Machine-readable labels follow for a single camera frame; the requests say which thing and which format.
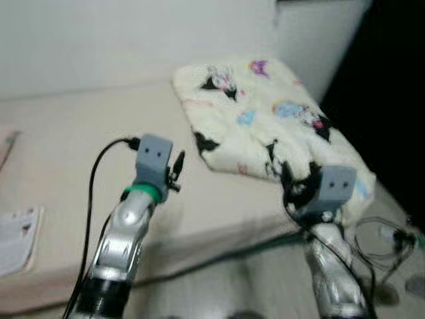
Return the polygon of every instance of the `cartoon character print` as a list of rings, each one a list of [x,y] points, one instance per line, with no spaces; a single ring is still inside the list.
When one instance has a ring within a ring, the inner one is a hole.
[[[264,77],[268,78],[269,75],[264,70],[264,68],[266,67],[266,64],[267,64],[267,61],[266,60],[256,60],[256,61],[252,61],[249,64],[249,68],[255,74],[260,75],[260,76],[264,76]]]
[[[363,199],[368,199],[371,196],[365,183],[363,183],[361,179],[356,179],[354,187],[363,196]]]
[[[214,140],[205,138],[205,135],[200,132],[194,132],[193,135],[195,135],[200,156],[202,156],[204,151],[212,152],[220,146],[220,144]]]
[[[272,111],[280,118],[298,118],[301,123],[313,128],[318,136],[329,142],[331,122],[325,116],[312,112],[308,106],[285,101],[275,103]]]
[[[248,175],[248,166],[246,164],[237,163],[236,165],[238,167],[238,173],[240,175]]]
[[[201,85],[203,90],[221,90],[229,99],[236,102],[238,89],[234,82],[232,70],[228,67],[220,70],[215,66],[208,67],[208,77]]]
[[[279,140],[275,138],[272,143],[266,146],[268,156],[269,156],[269,161],[267,161],[265,164],[265,170],[268,176],[277,177],[277,176],[280,176],[282,172],[283,163],[280,162],[278,158],[274,155],[274,148],[278,142]]]
[[[251,111],[246,111],[241,113],[241,115],[239,115],[239,117],[236,119],[236,122],[239,125],[242,126],[249,126],[253,123],[254,119],[255,119],[255,115],[256,115],[257,111],[256,110],[251,110]]]

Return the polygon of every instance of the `silver robotic arm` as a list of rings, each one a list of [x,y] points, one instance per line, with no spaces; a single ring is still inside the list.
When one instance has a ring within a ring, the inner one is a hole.
[[[305,256],[322,318],[375,318],[375,311],[351,270],[349,244],[335,223],[338,209],[351,198],[354,169],[311,165],[311,175],[294,181],[282,168],[284,206],[305,230]]]
[[[137,176],[123,194],[100,239],[95,257],[68,318],[121,318],[141,261],[143,238],[155,206],[168,197],[183,167],[181,152],[173,171],[167,166],[173,144],[145,135],[137,151]]]

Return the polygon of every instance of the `mattress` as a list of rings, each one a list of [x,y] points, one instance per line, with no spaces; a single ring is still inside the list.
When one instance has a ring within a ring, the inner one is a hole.
[[[137,280],[171,274],[297,227],[282,207],[280,185],[211,171],[198,155],[191,128],[168,82],[0,102],[0,125],[20,129],[0,173],[0,213],[42,205],[31,262],[0,278],[0,313],[68,300],[84,243],[90,170],[117,137],[152,133],[174,142],[186,159],[179,183],[151,220]],[[89,249],[135,176],[135,153],[108,152],[94,186]]]

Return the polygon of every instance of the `paper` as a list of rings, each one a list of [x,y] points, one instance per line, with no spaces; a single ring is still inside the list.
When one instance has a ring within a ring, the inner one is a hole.
[[[32,207],[0,215],[0,276],[26,267],[42,211]]]

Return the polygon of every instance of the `cartoon print fabric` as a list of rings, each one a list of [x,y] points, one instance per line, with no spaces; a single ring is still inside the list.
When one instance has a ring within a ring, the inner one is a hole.
[[[185,66],[173,87],[211,169],[279,182],[284,162],[295,179],[310,175],[311,162],[346,165],[357,170],[362,187],[345,205],[344,222],[356,221],[373,200],[375,175],[280,61]]]

